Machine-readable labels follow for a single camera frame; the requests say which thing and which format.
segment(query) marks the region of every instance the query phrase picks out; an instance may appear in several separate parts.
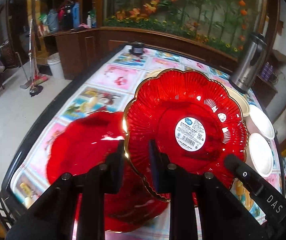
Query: barcode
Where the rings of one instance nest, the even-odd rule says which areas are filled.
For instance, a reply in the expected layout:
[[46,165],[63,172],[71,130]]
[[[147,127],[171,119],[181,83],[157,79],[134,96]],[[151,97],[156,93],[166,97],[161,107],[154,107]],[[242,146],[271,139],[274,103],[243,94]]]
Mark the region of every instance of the barcode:
[[185,135],[182,137],[182,140],[187,142],[189,145],[194,146],[195,142],[187,138]]

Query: white round sticker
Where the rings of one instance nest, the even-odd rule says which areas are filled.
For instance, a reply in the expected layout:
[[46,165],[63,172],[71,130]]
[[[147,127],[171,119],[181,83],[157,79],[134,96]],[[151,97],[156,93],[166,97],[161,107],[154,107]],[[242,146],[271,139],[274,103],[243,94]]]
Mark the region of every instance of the white round sticker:
[[180,147],[189,152],[195,152],[205,143],[204,126],[193,117],[181,119],[175,128],[175,138]]

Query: white bottle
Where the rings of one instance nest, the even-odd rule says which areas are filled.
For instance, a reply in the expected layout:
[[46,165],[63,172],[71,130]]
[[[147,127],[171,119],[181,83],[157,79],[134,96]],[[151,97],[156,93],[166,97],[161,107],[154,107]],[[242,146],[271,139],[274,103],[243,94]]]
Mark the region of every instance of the white bottle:
[[88,26],[89,28],[92,28],[92,19],[91,19],[91,16],[90,16],[90,15],[87,16],[86,21],[87,21],[87,26]]

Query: blue logo on label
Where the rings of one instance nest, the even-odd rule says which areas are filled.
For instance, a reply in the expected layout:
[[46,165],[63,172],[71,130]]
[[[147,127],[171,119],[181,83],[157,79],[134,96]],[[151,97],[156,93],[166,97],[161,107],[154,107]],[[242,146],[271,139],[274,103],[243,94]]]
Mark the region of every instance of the blue logo on label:
[[185,122],[188,124],[188,125],[191,125],[193,122],[191,119],[188,119],[188,118],[185,118]]

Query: black table edge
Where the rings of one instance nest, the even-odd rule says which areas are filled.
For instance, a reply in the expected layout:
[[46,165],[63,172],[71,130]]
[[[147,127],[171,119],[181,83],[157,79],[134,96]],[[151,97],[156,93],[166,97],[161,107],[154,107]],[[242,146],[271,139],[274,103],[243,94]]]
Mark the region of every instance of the black table edge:
[[[120,52],[126,45],[129,45],[129,43],[122,44],[118,46],[115,50],[110,52],[106,57],[104,57],[100,62],[94,64],[90,68],[87,68],[84,70],[80,75],[78,75],[73,81],[70,82],[69,85],[67,85],[54,99],[53,101],[46,107],[46,109],[42,112],[42,114],[37,118],[35,123],[32,125],[26,136],[24,137],[22,143],[18,147],[18,150],[6,172],[6,175],[4,177],[4,180],[2,182],[1,187],[1,197],[4,199],[6,205],[12,212],[13,216],[18,219],[20,216],[22,216],[26,212],[26,207],[20,203],[17,198],[15,197],[14,193],[12,192],[10,188],[10,181],[12,179],[12,176],[16,172],[16,170],[19,168],[19,166],[22,164],[24,159],[26,158],[28,152],[40,136],[41,132],[44,130],[44,128],[47,126],[47,124],[52,120],[52,118],[55,116],[55,114],[61,109],[61,107],[65,104],[65,102],[79,89],[83,83],[89,79],[103,64],[105,64],[107,61],[109,61],[113,56],[115,56],[116,53]],[[145,46],[147,49],[156,49],[162,52],[171,53],[180,57],[185,57],[191,60],[196,60],[204,65],[208,65],[212,68],[218,69],[222,72],[227,71],[227,69],[213,66],[212,64],[209,64],[208,62],[195,59],[193,57],[189,57],[183,54],[175,53],[167,49],[160,49],[153,46]],[[282,179],[282,195],[285,196],[285,177],[284,177],[284,166],[282,161],[282,156],[280,152],[280,146],[279,142],[277,140],[277,137],[274,138],[276,149],[278,153],[278,158],[280,162],[280,170],[281,170],[281,179]]]

